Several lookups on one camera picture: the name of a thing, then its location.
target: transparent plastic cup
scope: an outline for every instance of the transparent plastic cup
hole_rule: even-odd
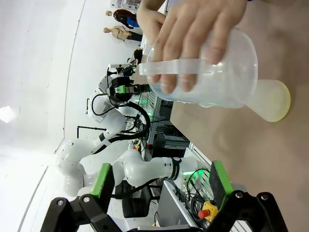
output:
[[[289,89],[278,80],[258,80],[255,93],[246,105],[268,122],[277,122],[288,113]]]
[[[197,83],[190,92],[181,90],[181,80],[170,94],[161,90],[160,82],[152,84],[152,90],[167,101],[199,103],[209,107],[217,105],[224,108],[243,107],[254,93],[257,81],[257,57],[250,38],[238,29],[230,34],[225,57],[217,65],[207,61],[209,39],[201,49],[199,59],[176,59],[171,61],[151,62],[154,54],[152,48],[147,62],[139,65],[140,75],[154,74],[197,74]]]

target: red button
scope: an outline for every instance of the red button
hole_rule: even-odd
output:
[[[211,212],[208,209],[204,209],[204,210],[199,211],[198,217],[200,219],[203,219],[205,217],[208,217],[210,214],[211,214]]]

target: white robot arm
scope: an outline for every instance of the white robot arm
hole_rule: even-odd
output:
[[[115,82],[122,85],[124,81],[116,80]],[[104,77],[92,95],[91,104],[88,106],[91,109],[89,111],[90,118],[105,127],[106,131],[93,142],[85,139],[65,140],[57,152],[57,167],[65,177],[64,190],[70,196],[79,195],[78,192],[85,187],[91,188],[97,176],[97,173],[87,174],[85,172],[84,167],[80,164],[82,158],[102,151],[115,141],[140,138],[149,131],[149,116],[140,106],[132,102],[119,103],[119,101],[111,100],[110,92],[121,91],[119,85],[113,85],[112,82],[111,78]],[[120,99],[120,101],[123,96],[124,99],[129,99],[132,93],[140,91],[136,88],[139,87],[122,85],[122,91],[125,94],[116,97],[115,94],[113,97],[116,100]],[[126,128],[126,117],[116,109],[122,106],[132,107],[144,116],[146,126],[143,131],[133,135],[119,135]],[[194,171],[199,166],[194,158],[154,158],[150,162],[144,162],[138,151],[130,149],[113,164],[113,172],[116,185],[125,179],[130,185],[137,187],[152,179],[162,177],[173,179],[178,183],[177,185],[181,185],[182,173]]]
[[[148,181],[157,178],[168,178],[174,180],[176,186],[183,189],[183,173],[204,168],[204,164],[194,157],[167,158],[156,157],[146,162],[135,149],[129,149],[119,157],[113,164],[115,186],[122,180],[130,185],[138,187]]]

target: green light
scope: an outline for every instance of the green light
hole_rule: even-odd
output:
[[[184,172],[183,175],[191,176],[193,173],[194,173],[194,171],[191,171],[191,172]],[[198,172],[196,172],[196,173],[193,175],[193,178],[194,178],[194,179],[197,178],[197,173],[198,173],[198,176],[202,177],[202,175],[204,174],[204,170],[199,170]]]

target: mannequin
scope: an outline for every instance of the mannequin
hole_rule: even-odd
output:
[[[114,16],[115,20],[122,23],[129,29],[133,29],[134,27],[138,28],[139,25],[136,20],[136,14],[131,13],[130,11],[127,10],[116,10],[114,13],[111,11],[107,11],[105,13],[107,16]]]
[[[115,26],[112,29],[104,28],[104,33],[112,33],[113,37],[125,41],[125,40],[135,40],[141,41],[142,35],[137,34],[133,31],[127,31],[123,26]]]

